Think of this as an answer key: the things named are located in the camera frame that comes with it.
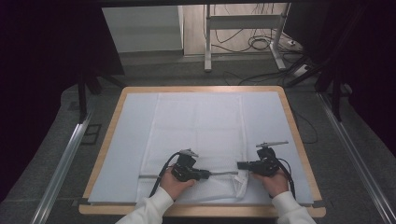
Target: forearm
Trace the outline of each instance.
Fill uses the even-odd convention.
[[[316,223],[311,216],[309,216],[306,208],[297,204],[290,191],[283,192],[277,195],[272,200],[275,206],[279,219],[278,224],[314,224]]]
[[[172,204],[169,194],[159,187],[151,198],[138,202],[134,211],[120,219],[117,224],[161,224],[163,214]]]

